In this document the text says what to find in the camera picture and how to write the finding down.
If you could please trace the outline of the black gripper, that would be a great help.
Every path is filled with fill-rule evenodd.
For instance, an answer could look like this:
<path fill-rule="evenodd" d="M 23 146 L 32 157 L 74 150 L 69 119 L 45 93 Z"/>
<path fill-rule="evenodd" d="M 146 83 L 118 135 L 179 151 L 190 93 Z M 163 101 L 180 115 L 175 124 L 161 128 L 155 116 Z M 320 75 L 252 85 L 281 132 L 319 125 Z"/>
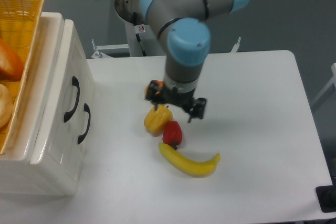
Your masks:
<path fill-rule="evenodd" d="M 192 119 L 202 120 L 205 113 L 207 99 L 194 98 L 197 83 L 198 79 L 192 82 L 184 83 L 173 80 L 172 78 L 164 78 L 163 88 L 160 90 L 159 94 L 155 94 L 155 83 L 149 83 L 150 87 L 145 99 L 154 105 L 155 110 L 158 109 L 159 104 L 172 104 L 182 108 L 190 115 L 188 123 L 191 123 Z"/>

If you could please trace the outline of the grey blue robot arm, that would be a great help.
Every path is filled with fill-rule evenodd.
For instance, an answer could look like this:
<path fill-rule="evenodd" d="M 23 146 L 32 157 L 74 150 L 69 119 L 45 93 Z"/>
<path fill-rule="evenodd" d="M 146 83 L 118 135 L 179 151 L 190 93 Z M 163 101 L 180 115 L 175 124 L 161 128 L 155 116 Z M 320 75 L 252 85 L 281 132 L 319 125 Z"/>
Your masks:
<path fill-rule="evenodd" d="M 249 0 L 138 0 L 133 10 L 149 25 L 166 54 L 163 84 L 151 81 L 145 98 L 155 107 L 180 107 L 202 119 L 207 100 L 194 98 L 211 34 L 205 21 L 245 7 Z"/>

